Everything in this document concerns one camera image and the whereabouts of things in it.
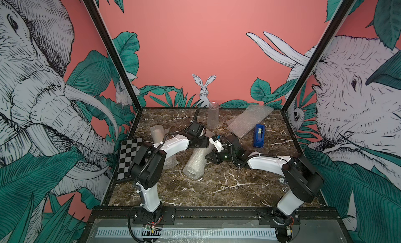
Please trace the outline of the bubble wrap pile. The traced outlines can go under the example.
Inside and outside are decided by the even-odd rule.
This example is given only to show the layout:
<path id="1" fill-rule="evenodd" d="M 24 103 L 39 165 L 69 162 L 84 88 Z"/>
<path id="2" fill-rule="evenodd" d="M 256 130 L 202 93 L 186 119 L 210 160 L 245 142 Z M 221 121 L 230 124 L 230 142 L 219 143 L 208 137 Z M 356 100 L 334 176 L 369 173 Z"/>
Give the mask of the bubble wrap pile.
<path id="1" fill-rule="evenodd" d="M 210 142 L 207 148 L 195 148 L 185 165 L 183 172 L 191 179 L 199 179 L 204 174 L 207 163 L 205 156 L 213 150 L 214 145 Z"/>

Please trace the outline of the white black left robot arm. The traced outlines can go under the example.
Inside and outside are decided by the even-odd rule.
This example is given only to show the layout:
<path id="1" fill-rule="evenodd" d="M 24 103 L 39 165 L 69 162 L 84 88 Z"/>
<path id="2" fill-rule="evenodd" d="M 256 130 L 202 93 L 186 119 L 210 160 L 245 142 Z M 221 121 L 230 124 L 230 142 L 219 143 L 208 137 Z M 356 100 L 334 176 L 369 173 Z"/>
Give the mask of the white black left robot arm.
<path id="1" fill-rule="evenodd" d="M 144 142 L 130 164 L 128 172 L 140 194 L 142 214 L 146 222 L 157 224 L 161 221 L 162 205 L 157 183 L 165 160 L 187 149 L 209 146 L 206 128 L 197 121 L 199 111 L 200 108 L 197 108 L 188 126 L 180 131 L 166 133 L 160 143 Z"/>

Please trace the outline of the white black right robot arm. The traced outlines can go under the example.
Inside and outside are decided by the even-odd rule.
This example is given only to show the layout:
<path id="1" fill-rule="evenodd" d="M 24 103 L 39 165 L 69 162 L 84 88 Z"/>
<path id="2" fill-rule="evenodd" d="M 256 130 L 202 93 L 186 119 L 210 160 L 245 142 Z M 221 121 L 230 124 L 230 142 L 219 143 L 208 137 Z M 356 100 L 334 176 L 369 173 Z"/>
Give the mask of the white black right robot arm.
<path id="1" fill-rule="evenodd" d="M 270 217 L 277 225 L 292 223 L 294 212 L 304 203 L 310 203 L 323 187 L 324 178 L 302 154 L 272 157 L 260 152 L 245 150 L 235 135 L 214 135 L 213 145 L 205 158 L 213 164 L 231 162 L 236 170 L 260 170 L 280 175 L 289 190 L 272 208 Z"/>

